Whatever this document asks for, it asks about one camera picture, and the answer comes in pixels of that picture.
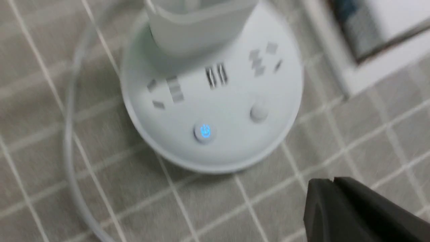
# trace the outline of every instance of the gray tile floor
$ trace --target gray tile floor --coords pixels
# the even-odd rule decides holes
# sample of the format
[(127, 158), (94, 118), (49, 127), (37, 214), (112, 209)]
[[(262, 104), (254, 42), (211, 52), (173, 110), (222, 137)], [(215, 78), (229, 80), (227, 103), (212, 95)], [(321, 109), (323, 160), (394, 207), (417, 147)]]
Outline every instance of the gray tile floor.
[[(103, 0), (0, 0), (0, 237), (94, 242), (61, 161), (63, 96), (79, 34)], [(136, 16), (101, 31), (83, 72), (76, 169), (117, 241), (306, 241), (307, 182), (351, 176), (430, 217), (430, 58), (344, 102), (298, 0), (276, 0), (306, 66), (299, 117), (264, 162), (204, 176), (162, 160), (121, 101), (121, 44)]]

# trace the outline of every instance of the black object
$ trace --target black object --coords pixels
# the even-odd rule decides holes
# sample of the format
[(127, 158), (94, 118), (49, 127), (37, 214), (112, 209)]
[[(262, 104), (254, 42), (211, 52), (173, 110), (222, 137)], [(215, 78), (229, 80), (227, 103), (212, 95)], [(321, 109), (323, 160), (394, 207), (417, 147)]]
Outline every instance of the black object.
[(312, 179), (308, 242), (430, 242), (430, 224), (348, 177)]

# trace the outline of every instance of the round button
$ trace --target round button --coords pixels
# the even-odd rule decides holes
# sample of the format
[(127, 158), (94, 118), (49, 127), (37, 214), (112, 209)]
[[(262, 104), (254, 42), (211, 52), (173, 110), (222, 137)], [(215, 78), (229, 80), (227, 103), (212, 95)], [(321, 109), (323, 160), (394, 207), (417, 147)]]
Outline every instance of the round button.
[(256, 103), (251, 108), (251, 119), (255, 123), (261, 123), (266, 120), (269, 110), (262, 103)]
[(207, 144), (215, 138), (215, 127), (208, 123), (197, 123), (194, 126), (194, 136), (197, 141), (202, 144)]

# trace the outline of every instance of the round power strip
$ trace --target round power strip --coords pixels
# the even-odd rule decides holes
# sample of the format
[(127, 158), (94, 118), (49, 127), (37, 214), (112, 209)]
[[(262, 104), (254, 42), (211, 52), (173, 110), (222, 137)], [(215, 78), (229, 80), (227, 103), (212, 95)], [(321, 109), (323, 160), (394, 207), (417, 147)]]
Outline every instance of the round power strip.
[(293, 33), (269, 3), (260, 1), (237, 39), (187, 59), (164, 54), (147, 21), (143, 12), (133, 26), (120, 79), (131, 120), (156, 152), (193, 171), (230, 173), (285, 139), (303, 67)]

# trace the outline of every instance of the white plug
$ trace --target white plug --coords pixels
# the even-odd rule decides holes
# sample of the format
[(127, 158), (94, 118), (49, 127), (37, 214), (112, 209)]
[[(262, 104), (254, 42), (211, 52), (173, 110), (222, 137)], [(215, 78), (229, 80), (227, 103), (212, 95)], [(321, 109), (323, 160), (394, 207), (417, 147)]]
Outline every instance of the white plug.
[(181, 0), (186, 13), (173, 12), (163, 1), (146, 0), (149, 25), (158, 47), (176, 57), (195, 55), (235, 38), (258, 0)]

